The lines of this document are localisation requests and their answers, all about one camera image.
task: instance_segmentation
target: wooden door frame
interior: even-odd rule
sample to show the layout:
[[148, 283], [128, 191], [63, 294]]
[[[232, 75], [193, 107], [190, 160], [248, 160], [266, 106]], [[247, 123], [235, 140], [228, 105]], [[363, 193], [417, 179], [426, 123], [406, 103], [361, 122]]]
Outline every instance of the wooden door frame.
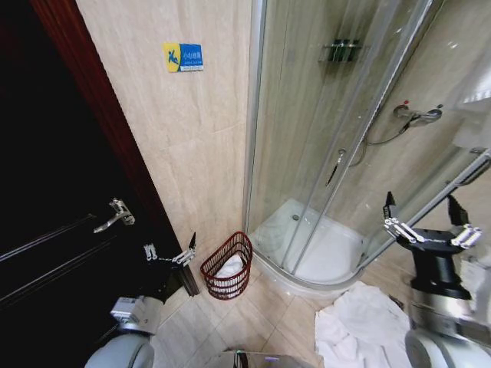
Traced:
[[[165, 244], [167, 254], [178, 255], [182, 250], [176, 234], [77, 3], [75, 0], [31, 0], [30, 3], [74, 77], [137, 199], [156, 229], [159, 238], [157, 243]], [[178, 277], [189, 295], [199, 293], [189, 266], [179, 271]]]

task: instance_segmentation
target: wire basket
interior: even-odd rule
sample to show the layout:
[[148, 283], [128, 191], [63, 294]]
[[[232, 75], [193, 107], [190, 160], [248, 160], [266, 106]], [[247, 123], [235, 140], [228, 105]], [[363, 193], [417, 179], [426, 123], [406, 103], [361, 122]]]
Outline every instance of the wire basket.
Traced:
[[[244, 267], [229, 278], [217, 278], [216, 273], [233, 255], [242, 259]], [[246, 234], [236, 232], [201, 265], [201, 273], [211, 296], [227, 301], [238, 297], [249, 283], [252, 261], [252, 244]]]

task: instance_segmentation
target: blue sign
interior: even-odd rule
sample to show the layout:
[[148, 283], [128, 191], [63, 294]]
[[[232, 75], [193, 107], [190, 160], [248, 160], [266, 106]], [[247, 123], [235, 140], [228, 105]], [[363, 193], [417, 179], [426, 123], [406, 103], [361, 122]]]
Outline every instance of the blue sign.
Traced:
[[200, 44], [164, 43], [163, 53], [169, 72], [202, 71], [203, 53]]

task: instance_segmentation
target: tile floor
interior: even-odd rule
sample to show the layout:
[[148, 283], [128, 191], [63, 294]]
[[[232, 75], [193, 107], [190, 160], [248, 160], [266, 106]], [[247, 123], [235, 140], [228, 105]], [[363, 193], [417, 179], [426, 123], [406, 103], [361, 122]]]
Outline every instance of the tile floor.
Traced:
[[308, 300], [281, 290], [252, 268], [245, 293], [218, 301], [206, 290], [188, 297], [179, 289], [165, 304], [153, 338], [156, 368], [203, 367], [224, 350], [288, 354], [322, 367], [314, 350], [315, 311], [328, 301]]

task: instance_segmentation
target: black door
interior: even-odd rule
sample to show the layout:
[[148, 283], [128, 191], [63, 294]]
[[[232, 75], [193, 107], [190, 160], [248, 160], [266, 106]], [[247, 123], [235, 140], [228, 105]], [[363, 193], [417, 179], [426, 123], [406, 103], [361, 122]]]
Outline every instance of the black door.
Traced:
[[[148, 275], [147, 213], [38, 17], [2, 7], [2, 365], [83, 366], [116, 299], [158, 294], [169, 270]], [[135, 224], [94, 234], [113, 198]]]

